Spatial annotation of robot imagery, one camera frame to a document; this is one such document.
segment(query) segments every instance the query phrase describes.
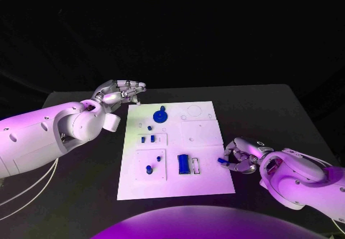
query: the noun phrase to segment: table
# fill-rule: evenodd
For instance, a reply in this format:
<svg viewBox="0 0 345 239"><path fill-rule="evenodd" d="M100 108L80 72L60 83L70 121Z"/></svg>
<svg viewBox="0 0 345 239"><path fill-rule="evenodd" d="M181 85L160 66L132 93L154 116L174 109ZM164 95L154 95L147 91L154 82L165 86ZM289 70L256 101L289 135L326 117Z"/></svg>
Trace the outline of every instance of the table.
<svg viewBox="0 0 345 239"><path fill-rule="evenodd" d="M53 92L43 107L87 99L92 92ZM252 137L276 150L288 147L337 165L328 147L287 85L148 89L142 104L211 101L223 145L237 136ZM125 218L183 205L211 205L255 211L326 234L337 232L330 219L313 208L285 208L258 185L259 173L230 172L235 194L116 201L116 188L128 105L113 114L118 130L99 136L60 157L48 186L31 204L0 222L1 238L89 238ZM5 178L4 201L40 178L50 163ZM44 182L1 208L1 216L34 196Z"/></svg>

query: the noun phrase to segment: robotic hand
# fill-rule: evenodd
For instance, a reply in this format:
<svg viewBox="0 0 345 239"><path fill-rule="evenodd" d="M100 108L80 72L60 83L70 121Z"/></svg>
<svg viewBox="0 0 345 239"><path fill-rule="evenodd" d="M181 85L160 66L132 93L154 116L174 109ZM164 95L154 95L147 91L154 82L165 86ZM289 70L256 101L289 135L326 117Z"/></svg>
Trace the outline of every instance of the robotic hand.
<svg viewBox="0 0 345 239"><path fill-rule="evenodd" d="M230 153L239 163L229 163ZM245 137L226 145L223 159L217 159L222 167L243 174L259 167L259 185L285 207L298 210L308 205L334 221L345 222L345 168L288 148L274 151Z"/></svg>
<svg viewBox="0 0 345 239"><path fill-rule="evenodd" d="M121 103L139 104L145 84L106 81L89 100L69 102L0 121L0 178L22 173L90 141L100 129L115 132Z"/></svg>

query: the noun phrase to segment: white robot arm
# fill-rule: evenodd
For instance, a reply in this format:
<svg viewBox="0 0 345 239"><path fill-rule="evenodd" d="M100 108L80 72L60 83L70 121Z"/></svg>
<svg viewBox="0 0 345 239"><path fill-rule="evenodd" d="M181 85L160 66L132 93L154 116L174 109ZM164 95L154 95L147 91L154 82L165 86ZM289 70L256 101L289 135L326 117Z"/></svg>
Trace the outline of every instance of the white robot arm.
<svg viewBox="0 0 345 239"><path fill-rule="evenodd" d="M229 163L230 153L239 163ZM217 159L220 165L243 174L259 167L259 185L285 207L298 210L308 205L334 221L345 222L345 168L287 148L274 151L245 137L227 144L223 159Z"/></svg>
<svg viewBox="0 0 345 239"><path fill-rule="evenodd" d="M69 102L0 121L0 178L22 173L90 141L100 129L115 132L121 102L139 104L145 84L106 81L89 100Z"/></svg>

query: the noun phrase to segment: white board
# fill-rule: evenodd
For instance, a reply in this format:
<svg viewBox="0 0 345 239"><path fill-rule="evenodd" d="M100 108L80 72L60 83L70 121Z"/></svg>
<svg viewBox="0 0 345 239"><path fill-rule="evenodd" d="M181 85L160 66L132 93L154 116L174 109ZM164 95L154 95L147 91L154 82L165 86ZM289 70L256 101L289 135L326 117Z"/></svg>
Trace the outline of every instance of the white board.
<svg viewBox="0 0 345 239"><path fill-rule="evenodd" d="M155 123L152 113L160 106L165 108L167 121ZM149 135L160 141L151 143ZM161 162L155 160L158 150L164 155ZM184 175L178 174L180 154L188 157L190 174ZM229 170L216 161L222 156L211 102L129 105L116 200L235 193ZM198 174L193 173L193 158L197 158ZM148 175L145 165L149 164L155 171Z"/></svg>

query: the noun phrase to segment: small blue part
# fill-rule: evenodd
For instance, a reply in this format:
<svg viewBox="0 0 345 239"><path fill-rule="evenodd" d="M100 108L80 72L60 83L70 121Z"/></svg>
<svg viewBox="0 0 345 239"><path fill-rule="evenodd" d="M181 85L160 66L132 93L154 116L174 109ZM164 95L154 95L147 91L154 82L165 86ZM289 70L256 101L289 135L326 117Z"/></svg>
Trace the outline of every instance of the small blue part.
<svg viewBox="0 0 345 239"><path fill-rule="evenodd" d="M224 159L222 159L222 158L217 158L217 162L219 163L229 163Z"/></svg>
<svg viewBox="0 0 345 239"><path fill-rule="evenodd" d="M186 154L181 154L177 156L177 170L178 170L177 172L178 174L190 174Z"/></svg>
<svg viewBox="0 0 345 239"><path fill-rule="evenodd" d="M147 172L147 174L152 173L152 168L148 165L145 166L145 172Z"/></svg>
<svg viewBox="0 0 345 239"><path fill-rule="evenodd" d="M164 106L160 106L160 110L154 112L152 114L152 120L157 123L162 123L167 120L167 113Z"/></svg>

